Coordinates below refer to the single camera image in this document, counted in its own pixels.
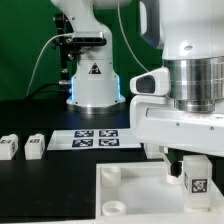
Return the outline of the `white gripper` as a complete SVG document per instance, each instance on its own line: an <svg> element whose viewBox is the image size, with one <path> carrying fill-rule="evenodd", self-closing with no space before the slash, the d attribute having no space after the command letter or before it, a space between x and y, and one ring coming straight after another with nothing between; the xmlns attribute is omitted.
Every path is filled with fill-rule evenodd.
<svg viewBox="0 0 224 224"><path fill-rule="evenodd" d="M169 148L163 160L173 177L182 173L180 150L224 157L221 113L180 111L163 97L137 95L130 103L130 128L140 143Z"/></svg>

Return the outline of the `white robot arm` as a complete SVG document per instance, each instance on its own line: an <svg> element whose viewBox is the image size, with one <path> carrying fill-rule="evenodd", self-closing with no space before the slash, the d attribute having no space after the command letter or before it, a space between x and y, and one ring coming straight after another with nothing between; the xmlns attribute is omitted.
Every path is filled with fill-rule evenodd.
<svg viewBox="0 0 224 224"><path fill-rule="evenodd" d="M72 30L78 56L67 105L106 113L124 97L112 65L112 33L94 16L131 0L51 0ZM224 0L139 0L142 38L162 52L161 68L130 81L130 127L148 147L224 157Z"/></svg>

